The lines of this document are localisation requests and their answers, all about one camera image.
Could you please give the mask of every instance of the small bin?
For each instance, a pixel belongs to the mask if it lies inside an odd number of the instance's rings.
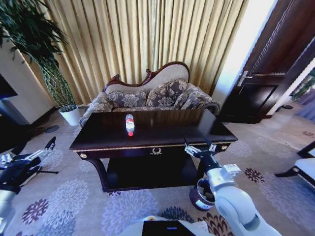
[[[198,210],[210,210],[215,204],[215,198],[210,189],[209,180],[207,178],[201,178],[197,185],[191,189],[189,198],[191,203]]]

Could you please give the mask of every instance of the coffee table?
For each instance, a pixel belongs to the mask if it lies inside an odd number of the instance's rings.
[[[132,137],[127,114],[134,117]],[[237,138],[209,110],[93,113],[70,149],[91,162],[104,192],[195,185],[204,166],[196,169],[185,151],[206,147],[205,138],[225,151]],[[108,168],[102,158],[110,158]]]

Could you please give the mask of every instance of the floral upholstery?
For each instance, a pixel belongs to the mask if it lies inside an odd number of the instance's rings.
[[[190,94],[187,101],[181,107],[181,110],[193,110],[199,105],[199,99],[195,94]]]
[[[183,92],[181,95],[179,95],[179,97],[177,98],[177,100],[175,101],[174,110],[178,110],[181,109],[181,107],[184,105],[184,103],[187,101],[188,98],[188,93]]]
[[[188,84],[186,92],[188,94],[194,94],[199,100],[199,104],[196,109],[208,109],[212,114],[217,115],[220,110],[220,103],[214,101],[212,97],[202,91],[200,88]]]
[[[176,79],[167,81],[150,91],[146,106],[149,107],[173,107],[175,101],[186,89],[184,80]]]
[[[113,104],[108,100],[107,94],[104,92],[100,92],[98,96],[93,100],[90,107],[84,113],[84,115],[80,119],[80,125],[83,127],[85,122],[87,122],[88,118],[93,112],[111,112],[113,110]]]
[[[81,117],[81,126],[85,124],[92,112],[208,109],[214,115],[219,113],[219,103],[200,88],[180,79],[156,87],[149,93],[147,101],[145,100],[146,92],[140,89],[141,87],[137,92],[112,91],[108,96],[101,92]]]
[[[146,103],[147,93],[145,91],[126,92],[113,91],[108,94],[108,99],[115,108],[142,107]]]
[[[158,111],[158,110],[173,110],[173,107],[130,107],[116,108],[113,112],[136,112],[136,111]]]

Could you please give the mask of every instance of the tv screen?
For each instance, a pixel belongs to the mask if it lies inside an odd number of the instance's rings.
[[[17,93],[0,74],[0,99],[16,96]]]

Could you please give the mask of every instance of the loveseat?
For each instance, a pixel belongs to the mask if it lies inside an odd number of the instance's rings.
[[[93,112],[209,109],[214,115],[219,113],[220,104],[189,83],[189,69],[183,62],[170,62],[155,72],[147,69],[147,73],[136,85],[114,76],[83,114],[80,125],[83,127]]]

